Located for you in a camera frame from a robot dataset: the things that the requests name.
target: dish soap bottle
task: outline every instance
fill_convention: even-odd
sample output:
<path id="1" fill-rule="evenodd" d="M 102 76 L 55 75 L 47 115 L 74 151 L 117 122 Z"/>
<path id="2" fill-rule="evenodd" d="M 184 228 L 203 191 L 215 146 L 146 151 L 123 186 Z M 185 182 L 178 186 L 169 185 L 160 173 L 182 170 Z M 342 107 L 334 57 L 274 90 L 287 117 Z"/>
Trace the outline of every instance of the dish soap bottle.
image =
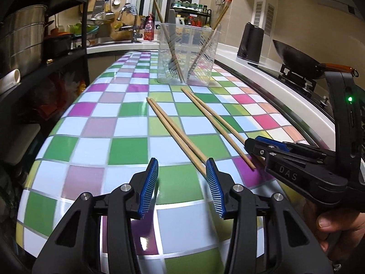
<path id="1" fill-rule="evenodd" d="M 145 27 L 145 34 L 143 36 L 144 40 L 153 41 L 155 37 L 155 25 L 151 16 L 148 17 L 148 21 Z"/>

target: white pipe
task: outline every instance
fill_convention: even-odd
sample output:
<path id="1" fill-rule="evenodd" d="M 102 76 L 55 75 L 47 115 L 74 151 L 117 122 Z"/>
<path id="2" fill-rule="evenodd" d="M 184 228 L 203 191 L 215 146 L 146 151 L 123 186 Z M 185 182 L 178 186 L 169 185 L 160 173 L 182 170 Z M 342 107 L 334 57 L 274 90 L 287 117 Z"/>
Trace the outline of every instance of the white pipe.
<path id="1" fill-rule="evenodd" d="M 21 73 L 18 69 L 11 71 L 9 74 L 5 75 L 0 79 L 0 94 L 11 89 L 21 81 Z"/>

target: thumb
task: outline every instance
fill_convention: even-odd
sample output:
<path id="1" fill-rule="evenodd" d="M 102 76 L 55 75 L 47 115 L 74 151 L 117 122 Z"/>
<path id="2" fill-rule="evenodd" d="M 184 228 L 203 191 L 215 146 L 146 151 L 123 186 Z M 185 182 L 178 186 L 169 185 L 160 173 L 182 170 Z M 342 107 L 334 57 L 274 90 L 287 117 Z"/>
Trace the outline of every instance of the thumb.
<path id="1" fill-rule="evenodd" d="M 327 211 L 317 218 L 317 228 L 326 233 L 358 230 L 364 226 L 365 219 L 361 217 L 360 212 L 349 208 Z"/>

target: black kettle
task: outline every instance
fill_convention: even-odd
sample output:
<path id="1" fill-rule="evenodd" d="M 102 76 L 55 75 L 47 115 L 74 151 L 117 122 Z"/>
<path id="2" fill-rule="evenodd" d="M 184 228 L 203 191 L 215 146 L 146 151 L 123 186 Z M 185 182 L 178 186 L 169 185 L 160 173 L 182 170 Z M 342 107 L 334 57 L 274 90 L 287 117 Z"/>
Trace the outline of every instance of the black kettle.
<path id="1" fill-rule="evenodd" d="M 264 30 L 258 26 L 247 23 L 242 35 L 237 56 L 241 59 L 259 63 L 263 42 Z"/>

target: human hand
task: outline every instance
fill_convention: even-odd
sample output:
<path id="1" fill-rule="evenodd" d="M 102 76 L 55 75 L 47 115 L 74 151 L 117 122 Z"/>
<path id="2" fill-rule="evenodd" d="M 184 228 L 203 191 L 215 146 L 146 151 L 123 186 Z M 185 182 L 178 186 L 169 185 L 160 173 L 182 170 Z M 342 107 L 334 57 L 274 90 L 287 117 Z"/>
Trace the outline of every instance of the human hand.
<path id="1" fill-rule="evenodd" d="M 331 261 L 347 259 L 365 234 L 365 213 L 339 208 L 319 214 L 317 206 L 306 200 L 303 208 L 305 222 L 316 236 L 322 250 L 327 252 L 330 233 L 341 231 L 341 236 L 328 255 Z"/>

